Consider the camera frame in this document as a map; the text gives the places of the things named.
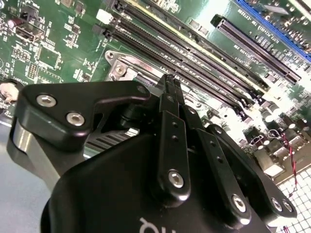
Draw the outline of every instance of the screw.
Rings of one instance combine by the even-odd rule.
[[[169,172],[169,181],[174,185],[176,188],[181,188],[184,186],[184,179],[181,175],[176,171]]]
[[[51,108],[56,105],[56,99],[49,95],[40,95],[36,100],[37,103],[43,107]]]
[[[116,68],[115,68],[115,71],[119,75],[123,75],[126,72],[125,68],[123,66],[121,66],[121,65],[117,65]]]
[[[246,212],[246,205],[244,201],[236,194],[233,194],[232,201],[235,204],[235,206],[240,210],[242,213]]]
[[[174,103],[174,99],[172,96],[167,96],[167,98],[169,99],[170,102],[173,102]]]
[[[137,90],[143,94],[147,94],[147,90],[144,86],[137,86]]]
[[[79,113],[68,113],[66,116],[67,121],[74,126],[81,126],[84,124],[84,117]]]
[[[280,203],[278,203],[278,201],[275,198],[271,198],[272,204],[273,206],[279,210],[280,212],[283,210],[282,206],[280,205]]]
[[[195,114],[195,110],[191,107],[188,107],[189,111],[192,113],[192,114]]]
[[[289,210],[289,212],[293,211],[293,208],[291,207],[291,205],[289,203],[287,203],[286,201],[283,201],[283,204],[285,205],[286,209]]]

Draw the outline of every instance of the blue pcie slot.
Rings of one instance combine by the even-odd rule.
[[[288,47],[296,51],[300,56],[311,62],[311,56],[306,54],[302,49],[300,49],[297,45],[295,45],[286,35],[280,32],[275,26],[273,26],[269,21],[265,20],[254,8],[248,5],[244,0],[236,0],[236,2],[247,11],[247,13],[251,14],[255,19],[257,19],[260,23],[266,26],[270,31],[276,34],[276,36],[283,41]]]

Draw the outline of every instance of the cable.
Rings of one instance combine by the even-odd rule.
[[[289,194],[289,198],[294,194],[294,192],[297,191],[297,185],[298,185],[298,181],[297,181],[297,171],[296,171],[296,161],[294,160],[294,155],[293,155],[293,148],[291,147],[288,139],[286,138],[285,134],[282,134],[283,137],[283,143],[284,146],[289,150],[290,152],[290,157],[291,157],[291,164],[292,164],[292,169],[293,169],[293,175],[294,175],[294,180],[295,180],[295,186],[293,191]]]
[[[285,233],[290,233],[290,230],[288,229],[287,226],[284,226],[283,229],[282,229],[282,231],[284,231]]]

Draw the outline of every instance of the motherboard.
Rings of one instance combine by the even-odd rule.
[[[203,124],[275,177],[311,140],[310,28],[304,0],[0,0],[0,111],[12,118],[29,84],[135,80],[152,92],[173,74]]]

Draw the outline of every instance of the white grid surface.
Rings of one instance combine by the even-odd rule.
[[[311,167],[297,175],[297,191],[290,197],[290,201],[298,212],[297,219],[287,223],[290,233],[311,233]],[[294,178],[279,186],[288,197],[294,189]],[[277,233],[283,233],[283,227]]]

